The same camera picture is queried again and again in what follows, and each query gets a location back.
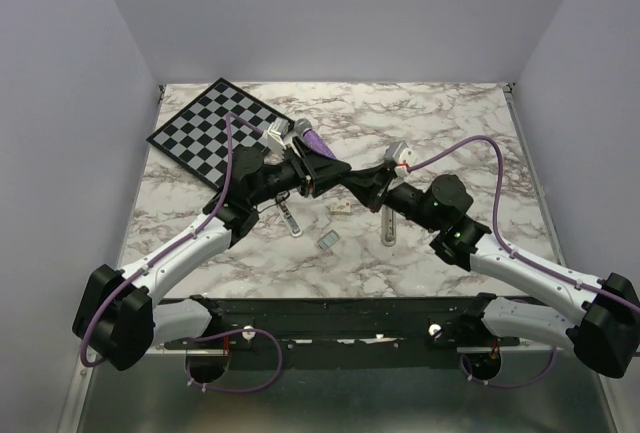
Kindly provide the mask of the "small staple box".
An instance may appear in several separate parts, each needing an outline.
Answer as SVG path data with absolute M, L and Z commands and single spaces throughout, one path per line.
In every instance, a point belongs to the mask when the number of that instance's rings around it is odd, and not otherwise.
M 348 200 L 338 200 L 330 204 L 329 212 L 331 215 L 350 215 L 351 203 Z

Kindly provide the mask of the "grey green stapler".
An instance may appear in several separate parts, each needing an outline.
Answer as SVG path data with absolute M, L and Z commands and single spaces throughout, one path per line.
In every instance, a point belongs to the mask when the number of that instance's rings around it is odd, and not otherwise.
M 288 192 L 279 193 L 276 197 L 276 208 L 289 234 L 294 238 L 298 238 L 302 235 L 302 230 L 287 205 L 288 197 Z

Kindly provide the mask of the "grey staple strips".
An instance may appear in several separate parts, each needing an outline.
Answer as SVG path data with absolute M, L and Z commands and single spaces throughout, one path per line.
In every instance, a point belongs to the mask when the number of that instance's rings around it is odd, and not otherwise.
M 335 246 L 339 240 L 339 234 L 336 231 L 331 230 L 318 239 L 317 246 L 320 250 L 326 251 Z

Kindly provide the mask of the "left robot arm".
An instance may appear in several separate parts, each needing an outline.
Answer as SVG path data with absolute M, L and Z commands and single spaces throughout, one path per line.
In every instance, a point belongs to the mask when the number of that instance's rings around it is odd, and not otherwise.
M 102 265 L 91 273 L 72 325 L 82 364 L 131 367 L 151 346 L 158 303 L 196 268 L 246 237 L 259 220 L 260 204 L 291 190 L 317 197 L 350 170 L 300 139 L 276 164 L 265 163 L 256 147 L 230 147 L 222 189 L 191 225 L 132 264 L 118 270 Z

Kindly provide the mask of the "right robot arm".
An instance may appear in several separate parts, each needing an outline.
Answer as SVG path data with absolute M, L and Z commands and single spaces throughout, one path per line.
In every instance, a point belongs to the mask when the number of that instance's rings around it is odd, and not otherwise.
M 364 206 L 386 206 L 435 233 L 430 246 L 443 262 L 507 283 L 558 313 L 561 341 L 587 367 L 610 378 L 624 376 L 639 347 L 639 297 L 631 281 L 571 271 L 502 239 L 496 228 L 473 220 L 473 203 L 455 175 L 437 176 L 420 190 L 395 184 L 390 168 L 351 172 L 342 179 Z

